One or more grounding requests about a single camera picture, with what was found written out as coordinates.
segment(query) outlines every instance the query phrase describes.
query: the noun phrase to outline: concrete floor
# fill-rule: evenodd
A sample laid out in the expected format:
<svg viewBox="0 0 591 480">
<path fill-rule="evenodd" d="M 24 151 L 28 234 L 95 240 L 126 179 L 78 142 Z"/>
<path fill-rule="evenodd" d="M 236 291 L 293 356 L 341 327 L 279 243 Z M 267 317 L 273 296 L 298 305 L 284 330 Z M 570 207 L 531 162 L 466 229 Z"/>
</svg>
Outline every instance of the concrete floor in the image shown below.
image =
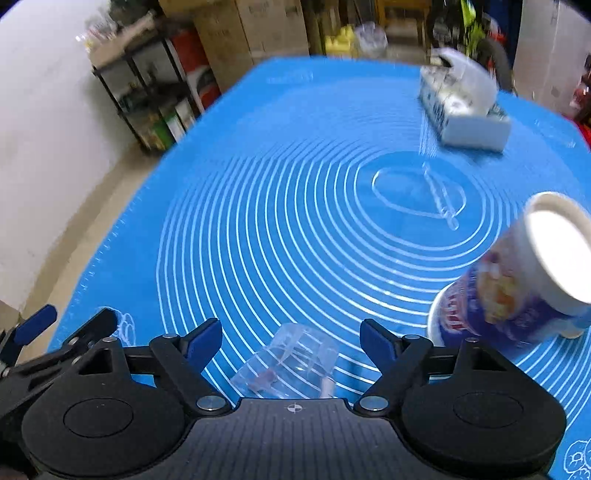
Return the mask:
<svg viewBox="0 0 591 480">
<path fill-rule="evenodd" d="M 82 233 L 75 249 L 65 265 L 63 265 L 57 281 L 53 284 L 49 297 L 46 300 L 35 299 L 36 305 L 27 305 L 25 307 L 25 316 L 27 316 L 27 313 L 36 311 L 45 303 L 51 303 L 57 308 L 58 321 L 23 349 L 19 357 L 19 362 L 24 362 L 45 353 L 53 332 L 70 302 L 72 292 L 87 263 L 95 254 L 103 238 L 110 231 L 117 218 L 119 218 L 119 215 L 125 209 L 132 196 L 157 165 L 158 158 L 144 157 L 134 152 L 131 154 L 131 158 L 125 158 L 122 162 L 121 171 L 118 172 L 119 181 L 112 190 L 112 193 L 107 198 L 104 198 L 98 215 L 92 219 L 86 232 Z"/>
<path fill-rule="evenodd" d="M 427 63 L 425 49 L 420 47 L 417 42 L 416 24 L 406 23 L 394 27 L 394 29 L 389 27 L 388 36 L 387 59 L 389 61 L 417 65 Z M 59 322 L 87 263 L 131 197 L 158 163 L 157 158 L 144 157 L 135 149 L 128 157 L 122 159 L 119 166 L 116 167 L 119 169 L 116 175 L 117 183 L 110 189 L 108 196 L 100 199 L 99 208 L 94 210 L 98 214 L 96 216 L 93 214 L 93 218 L 85 219 L 87 220 L 85 224 L 87 228 L 81 232 L 66 231 L 64 234 L 64 236 L 69 235 L 69 238 L 63 239 L 61 243 L 72 244 L 74 242 L 74 244 L 67 255 L 61 256 L 61 261 L 59 261 L 61 264 L 57 266 L 59 274 L 46 280 L 41 279 L 35 285 L 37 292 L 33 291 L 30 295 L 30 299 L 33 300 L 29 301 L 24 309 L 25 318 L 46 303 L 51 303 L 57 308 Z M 19 362 L 45 353 L 58 322 L 23 349 Z"/>
</svg>

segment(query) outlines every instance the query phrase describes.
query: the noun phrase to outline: blue silicone mat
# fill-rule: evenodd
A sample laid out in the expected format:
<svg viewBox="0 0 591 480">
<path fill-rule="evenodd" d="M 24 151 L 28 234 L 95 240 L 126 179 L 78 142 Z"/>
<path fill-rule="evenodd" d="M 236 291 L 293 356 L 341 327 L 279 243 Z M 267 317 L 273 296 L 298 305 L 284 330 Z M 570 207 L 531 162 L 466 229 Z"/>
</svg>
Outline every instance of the blue silicone mat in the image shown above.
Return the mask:
<svg viewBox="0 0 591 480">
<path fill-rule="evenodd" d="M 426 335 L 436 293 L 530 195 L 590 206 L 591 155 L 573 125 L 502 93 L 513 121 L 504 153 L 447 149 L 417 100 L 418 74 L 328 59 L 253 70 L 135 195 L 50 349 L 102 306 L 119 312 L 125 345 L 217 316 L 223 346 L 205 375 L 235 401 L 235 371 L 281 324 L 305 323 L 338 341 L 335 394 L 355 401 L 378 377 L 359 347 L 364 318 Z M 518 362 L 567 413 L 556 480 L 589 480 L 590 343 L 589 332 L 553 339 Z"/>
</svg>

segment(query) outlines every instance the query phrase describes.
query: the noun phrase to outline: tissue box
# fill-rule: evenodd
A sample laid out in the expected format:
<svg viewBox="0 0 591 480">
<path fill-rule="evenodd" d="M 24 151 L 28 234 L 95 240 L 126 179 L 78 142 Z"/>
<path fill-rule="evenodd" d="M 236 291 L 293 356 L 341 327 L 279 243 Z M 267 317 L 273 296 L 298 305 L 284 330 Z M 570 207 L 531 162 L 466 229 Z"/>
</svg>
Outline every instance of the tissue box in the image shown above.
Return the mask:
<svg viewBox="0 0 591 480">
<path fill-rule="evenodd" d="M 441 142 L 455 147 L 502 151 L 511 133 L 511 119 L 497 104 L 477 113 L 461 83 L 445 67 L 422 67 L 419 93 Z"/>
</svg>

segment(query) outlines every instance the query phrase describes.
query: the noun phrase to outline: yellow container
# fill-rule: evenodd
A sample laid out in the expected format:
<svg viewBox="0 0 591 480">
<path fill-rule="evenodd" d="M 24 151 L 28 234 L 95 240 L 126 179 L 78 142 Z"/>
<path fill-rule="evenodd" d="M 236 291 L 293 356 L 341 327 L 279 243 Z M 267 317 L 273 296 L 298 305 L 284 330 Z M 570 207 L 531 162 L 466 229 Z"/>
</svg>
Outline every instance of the yellow container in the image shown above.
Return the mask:
<svg viewBox="0 0 591 480">
<path fill-rule="evenodd" d="M 358 55 L 357 39 L 353 32 L 352 25 L 347 25 L 340 29 L 335 37 L 326 37 L 324 41 L 326 55 L 329 57 L 339 57 L 342 59 L 355 59 Z"/>
</svg>

